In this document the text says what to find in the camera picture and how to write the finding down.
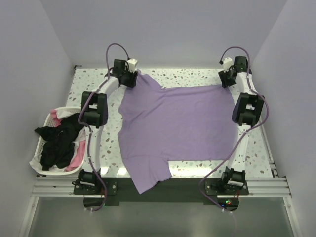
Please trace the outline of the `purple t shirt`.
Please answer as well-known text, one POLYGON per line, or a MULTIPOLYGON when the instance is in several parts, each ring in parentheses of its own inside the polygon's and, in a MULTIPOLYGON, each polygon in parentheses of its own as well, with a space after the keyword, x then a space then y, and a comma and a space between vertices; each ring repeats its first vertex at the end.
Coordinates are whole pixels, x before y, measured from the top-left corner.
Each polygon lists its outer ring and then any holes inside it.
POLYGON ((224 160, 236 143, 234 105, 220 85, 163 88, 139 74, 118 109, 120 153, 137 191, 169 179, 171 161, 224 160))

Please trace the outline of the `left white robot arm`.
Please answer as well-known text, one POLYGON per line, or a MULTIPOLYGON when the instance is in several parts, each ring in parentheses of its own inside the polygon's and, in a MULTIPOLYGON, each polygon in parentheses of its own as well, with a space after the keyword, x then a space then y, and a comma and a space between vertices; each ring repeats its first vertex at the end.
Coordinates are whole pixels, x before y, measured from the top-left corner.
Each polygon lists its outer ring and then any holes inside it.
POLYGON ((138 60, 114 60, 114 66, 108 70, 105 80, 94 91, 85 91, 81 97, 79 123, 85 128, 84 165, 77 179, 77 186, 84 186, 90 193, 96 194, 102 189, 100 180, 100 143, 104 126, 108 122, 108 98, 121 85, 134 88, 138 72, 138 60))

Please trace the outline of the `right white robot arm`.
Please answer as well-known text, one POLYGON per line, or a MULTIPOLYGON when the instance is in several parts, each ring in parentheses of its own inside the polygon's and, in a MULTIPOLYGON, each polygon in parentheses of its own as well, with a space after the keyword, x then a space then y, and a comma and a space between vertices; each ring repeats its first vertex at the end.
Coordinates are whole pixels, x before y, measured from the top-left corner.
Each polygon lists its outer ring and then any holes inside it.
POLYGON ((239 93, 235 100, 232 121, 237 125, 236 144, 229 157, 219 188, 226 194, 240 190, 246 186, 245 162, 247 147, 252 132, 260 119, 264 99, 258 95, 252 81, 252 72, 248 68, 248 60, 244 56, 235 59, 224 58, 220 60, 223 70, 219 77, 223 88, 237 87, 239 93))

